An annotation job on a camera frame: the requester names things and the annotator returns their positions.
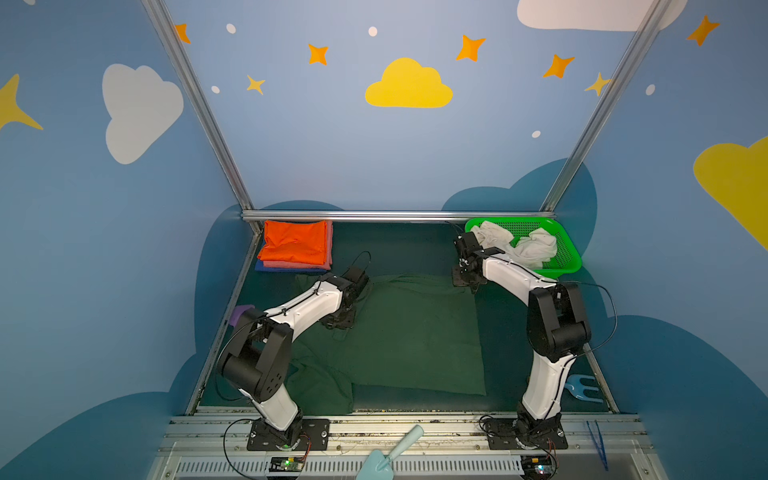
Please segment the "dark green t shirt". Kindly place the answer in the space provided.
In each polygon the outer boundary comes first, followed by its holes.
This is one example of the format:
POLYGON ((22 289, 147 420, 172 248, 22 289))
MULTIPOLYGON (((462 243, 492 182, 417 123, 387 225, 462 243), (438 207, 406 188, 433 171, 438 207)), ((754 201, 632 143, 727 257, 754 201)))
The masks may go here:
POLYGON ((286 388, 305 413, 348 414, 359 386, 485 394, 471 290, 445 276, 375 277, 351 328, 317 323, 295 340, 286 388))

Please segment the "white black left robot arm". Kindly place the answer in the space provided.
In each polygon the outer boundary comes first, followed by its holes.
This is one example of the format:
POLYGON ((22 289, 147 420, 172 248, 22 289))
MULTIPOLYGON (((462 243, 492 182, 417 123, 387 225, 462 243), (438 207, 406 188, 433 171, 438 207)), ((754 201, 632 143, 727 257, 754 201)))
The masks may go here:
POLYGON ((260 414, 251 427, 251 450, 290 451, 307 437, 301 409, 285 387, 293 343, 317 323, 352 328, 355 303, 368 281, 358 267, 341 276, 326 273, 294 299, 266 311, 250 309, 238 318, 216 371, 260 414))

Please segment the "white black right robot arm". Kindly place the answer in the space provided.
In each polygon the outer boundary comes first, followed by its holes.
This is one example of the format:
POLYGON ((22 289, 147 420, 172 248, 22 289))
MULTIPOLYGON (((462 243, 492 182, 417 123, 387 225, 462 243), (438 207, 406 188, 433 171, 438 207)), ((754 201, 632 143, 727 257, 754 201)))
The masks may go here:
POLYGON ((514 262, 496 247, 484 248, 473 233, 454 240, 458 265, 453 284, 495 283, 527 307, 526 335, 533 350, 527 389, 518 404, 512 438, 524 449, 565 449, 561 398, 570 369, 592 333, 580 288, 514 262))

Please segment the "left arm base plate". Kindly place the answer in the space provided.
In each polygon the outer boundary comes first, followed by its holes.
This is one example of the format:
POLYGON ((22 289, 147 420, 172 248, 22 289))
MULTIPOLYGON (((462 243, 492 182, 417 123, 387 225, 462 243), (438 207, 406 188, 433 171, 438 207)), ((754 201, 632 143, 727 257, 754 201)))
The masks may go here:
POLYGON ((297 417, 286 430, 278 430, 265 420, 252 423, 246 449, 248 451, 325 451, 328 446, 330 420, 297 417))

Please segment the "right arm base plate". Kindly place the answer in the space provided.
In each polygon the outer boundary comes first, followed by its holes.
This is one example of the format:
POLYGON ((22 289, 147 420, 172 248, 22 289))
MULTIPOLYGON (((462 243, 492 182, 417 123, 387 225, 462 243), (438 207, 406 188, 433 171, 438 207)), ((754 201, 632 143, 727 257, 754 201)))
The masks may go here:
POLYGON ((568 448, 561 420, 560 413, 544 420, 534 420, 527 416, 497 418, 483 415, 478 424, 491 450, 549 451, 568 448))

